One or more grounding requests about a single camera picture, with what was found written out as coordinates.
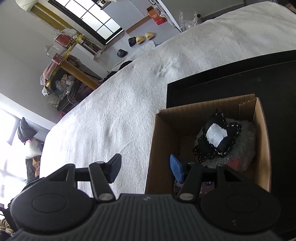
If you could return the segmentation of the grey pink fluffy plush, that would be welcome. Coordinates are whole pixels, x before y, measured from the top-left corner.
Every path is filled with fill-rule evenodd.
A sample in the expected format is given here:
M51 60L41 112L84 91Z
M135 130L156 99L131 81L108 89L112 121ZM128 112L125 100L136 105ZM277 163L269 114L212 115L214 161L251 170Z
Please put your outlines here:
M246 120L239 121L230 118L227 118L226 120L227 122L237 122L242 126L241 133L236 139L236 143L226 157L214 157L213 159L206 160L201 165L203 167L215 169L218 164L226 164L235 171L246 171L256 154L255 125L254 123L248 122Z

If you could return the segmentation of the yellow round side table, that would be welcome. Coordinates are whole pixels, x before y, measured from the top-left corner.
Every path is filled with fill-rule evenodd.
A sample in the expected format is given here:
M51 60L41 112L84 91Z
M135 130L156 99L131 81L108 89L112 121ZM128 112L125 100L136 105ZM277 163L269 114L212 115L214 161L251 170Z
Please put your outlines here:
M99 87L99 83L97 81L95 81L93 78L89 77L87 74L85 74L83 71L79 70L77 67L75 67L73 64L71 64L68 61L68 57L70 56L72 50L74 49L74 47L78 43L81 42L83 37L84 37L83 34L79 35L77 37L77 39L75 40L75 42L73 42L73 44L67 49L67 51L65 52L65 55L63 56L60 63L57 64L56 66L54 66L54 68L52 68L52 70L50 71L50 75L49 75L48 79L46 79L46 82L45 82L46 88L50 88L51 82L59 69L63 69L64 71L66 71L67 73L72 75L74 78L76 78L80 82L84 83L86 86L90 87L93 90L96 90Z

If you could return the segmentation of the white fluffy blanket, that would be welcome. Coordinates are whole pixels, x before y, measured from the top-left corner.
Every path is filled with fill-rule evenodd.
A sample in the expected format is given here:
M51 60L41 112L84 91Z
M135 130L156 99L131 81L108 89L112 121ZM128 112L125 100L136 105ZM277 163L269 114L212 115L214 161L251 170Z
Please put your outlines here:
M46 136L40 176L122 156L111 188L143 194L154 118L167 85L243 59L295 49L295 14L265 1L205 21L160 44L104 82Z

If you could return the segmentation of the clutter pile under table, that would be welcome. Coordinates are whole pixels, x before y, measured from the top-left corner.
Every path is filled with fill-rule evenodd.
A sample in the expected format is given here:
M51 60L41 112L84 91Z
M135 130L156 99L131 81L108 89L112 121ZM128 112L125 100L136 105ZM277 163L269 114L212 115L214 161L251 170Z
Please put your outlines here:
M65 115L88 97L94 90L67 73L58 70L49 87L42 89L42 94L48 96L48 104Z

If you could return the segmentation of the orange cardboard box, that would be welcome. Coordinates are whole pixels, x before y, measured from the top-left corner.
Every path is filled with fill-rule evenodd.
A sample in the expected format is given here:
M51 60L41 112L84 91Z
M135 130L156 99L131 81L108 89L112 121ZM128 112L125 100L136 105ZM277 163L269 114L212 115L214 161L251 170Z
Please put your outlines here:
M147 8L147 14L157 25L161 25L167 21L166 18L160 16L160 14L152 6Z

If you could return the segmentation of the dark cushion by window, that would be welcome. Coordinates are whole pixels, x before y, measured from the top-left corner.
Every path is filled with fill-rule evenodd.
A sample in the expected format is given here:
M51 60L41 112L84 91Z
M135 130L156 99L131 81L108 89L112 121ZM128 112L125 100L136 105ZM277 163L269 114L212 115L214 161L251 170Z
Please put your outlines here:
M29 126L25 118L22 118L18 124L18 138L22 143L31 140L36 134L37 131Z

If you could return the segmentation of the black shallow tray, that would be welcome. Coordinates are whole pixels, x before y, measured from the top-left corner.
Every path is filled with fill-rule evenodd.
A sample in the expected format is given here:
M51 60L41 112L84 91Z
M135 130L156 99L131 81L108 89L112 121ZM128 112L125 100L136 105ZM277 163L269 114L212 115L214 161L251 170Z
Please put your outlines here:
M260 98L271 150L271 192L280 201L276 233L295 233L295 51L248 58L168 84L172 108L245 94Z

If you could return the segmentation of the red canister on table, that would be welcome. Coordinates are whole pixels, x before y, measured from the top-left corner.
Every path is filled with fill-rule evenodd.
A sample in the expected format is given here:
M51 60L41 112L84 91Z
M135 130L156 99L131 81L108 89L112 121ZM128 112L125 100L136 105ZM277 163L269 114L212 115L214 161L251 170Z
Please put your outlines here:
M74 43L74 39L69 35L60 34L56 37L55 42L68 49Z

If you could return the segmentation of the black dotted pouch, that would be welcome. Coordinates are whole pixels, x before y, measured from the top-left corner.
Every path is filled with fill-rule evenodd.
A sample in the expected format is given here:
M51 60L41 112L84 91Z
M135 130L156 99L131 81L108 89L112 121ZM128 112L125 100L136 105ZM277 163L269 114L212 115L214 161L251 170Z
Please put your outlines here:
M240 136L242 125L237 122L227 122L224 113L216 110L201 129L197 144L193 149L199 163L215 157L226 157Z

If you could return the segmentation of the black framed glass door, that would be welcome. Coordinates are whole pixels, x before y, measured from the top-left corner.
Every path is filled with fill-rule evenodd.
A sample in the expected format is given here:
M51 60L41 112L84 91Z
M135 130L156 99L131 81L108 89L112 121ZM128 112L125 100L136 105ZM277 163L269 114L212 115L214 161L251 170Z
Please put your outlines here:
M49 1L49 3L103 45L123 32L123 28L94 1L67 0Z

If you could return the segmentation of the brown cardboard box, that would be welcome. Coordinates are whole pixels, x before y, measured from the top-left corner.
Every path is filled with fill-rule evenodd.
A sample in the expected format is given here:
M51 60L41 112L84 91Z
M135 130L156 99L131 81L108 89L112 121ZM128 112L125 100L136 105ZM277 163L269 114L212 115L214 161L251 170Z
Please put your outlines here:
M260 99L241 95L167 108L156 114L149 159L146 194L172 194L170 155L194 161L194 142L201 128L216 110L236 121L253 121L256 128L256 166L244 175L266 191L271 191L271 154L268 130Z

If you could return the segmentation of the tan slipper right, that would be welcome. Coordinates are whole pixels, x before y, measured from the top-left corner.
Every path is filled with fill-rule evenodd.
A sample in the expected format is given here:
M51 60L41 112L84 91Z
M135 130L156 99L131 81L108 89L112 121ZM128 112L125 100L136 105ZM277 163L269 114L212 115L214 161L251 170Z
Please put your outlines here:
M152 32L147 32L147 33L145 33L145 37L147 40L151 40L155 37L155 34Z

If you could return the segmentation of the black slipper near bed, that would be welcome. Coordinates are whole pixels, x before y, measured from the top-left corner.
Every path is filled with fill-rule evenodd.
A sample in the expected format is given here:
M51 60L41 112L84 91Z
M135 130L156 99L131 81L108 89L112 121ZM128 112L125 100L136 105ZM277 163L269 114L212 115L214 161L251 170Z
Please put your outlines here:
M128 52L125 51L125 50L123 50L123 49L119 49L118 52L117 52L117 56L118 56L119 58L123 58L123 57L125 57L127 54L128 54Z

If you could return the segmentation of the tan slipper left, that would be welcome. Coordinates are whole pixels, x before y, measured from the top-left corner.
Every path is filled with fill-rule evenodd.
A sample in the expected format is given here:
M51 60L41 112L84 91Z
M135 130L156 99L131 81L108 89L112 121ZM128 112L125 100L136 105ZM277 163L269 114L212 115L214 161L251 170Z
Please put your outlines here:
M144 36L137 36L136 37L136 43L139 45L145 41Z

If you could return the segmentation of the clear plastic bag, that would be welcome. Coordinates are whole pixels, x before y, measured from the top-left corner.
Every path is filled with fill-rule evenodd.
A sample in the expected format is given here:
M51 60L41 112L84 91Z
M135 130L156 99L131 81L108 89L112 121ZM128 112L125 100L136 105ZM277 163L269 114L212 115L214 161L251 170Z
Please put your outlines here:
M192 27L195 27L196 25L203 23L203 18L200 14L194 12L192 18L189 20L181 11L179 14L179 23L181 31L184 32Z

